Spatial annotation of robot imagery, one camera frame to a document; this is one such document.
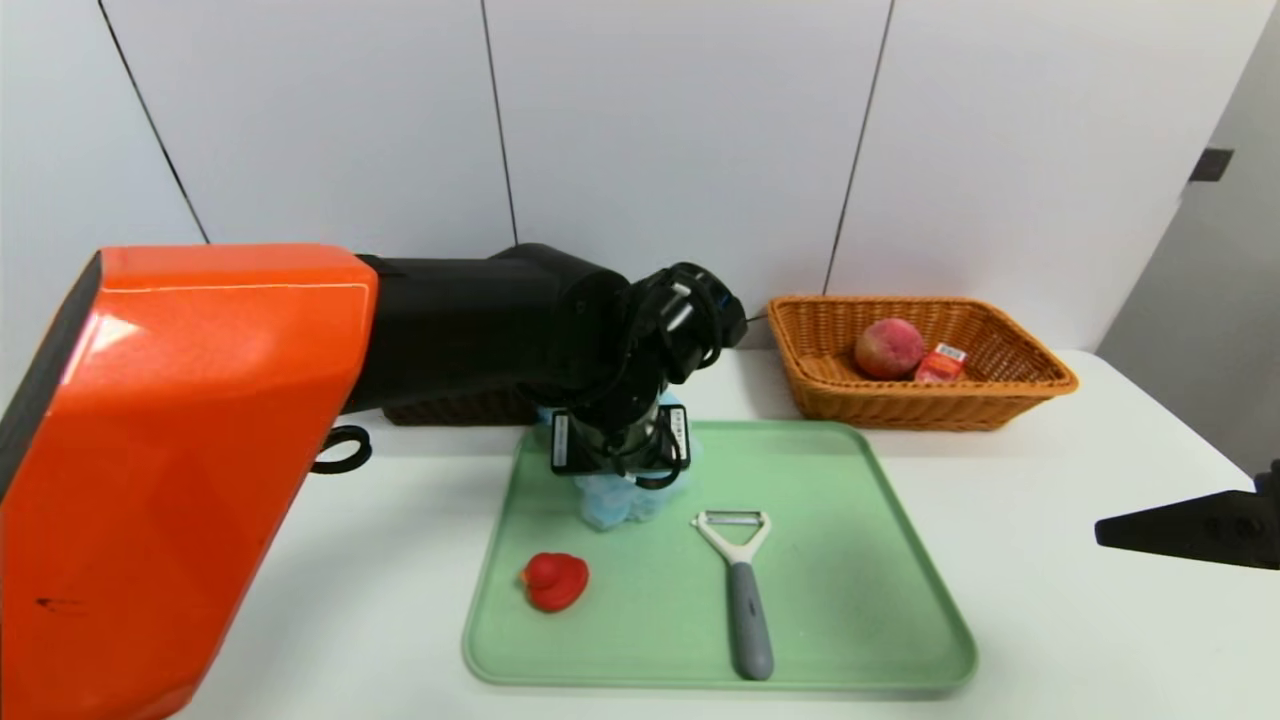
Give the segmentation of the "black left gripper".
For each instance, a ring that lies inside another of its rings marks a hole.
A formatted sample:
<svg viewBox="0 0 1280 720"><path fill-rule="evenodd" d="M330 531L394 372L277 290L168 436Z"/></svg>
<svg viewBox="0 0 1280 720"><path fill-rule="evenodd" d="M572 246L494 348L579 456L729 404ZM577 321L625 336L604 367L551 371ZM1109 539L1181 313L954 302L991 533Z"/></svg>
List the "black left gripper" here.
<svg viewBox="0 0 1280 720"><path fill-rule="evenodd" d="M639 423L600 430L572 413L550 415L550 469L557 475L678 475L691 464L686 407L657 404Z"/></svg>

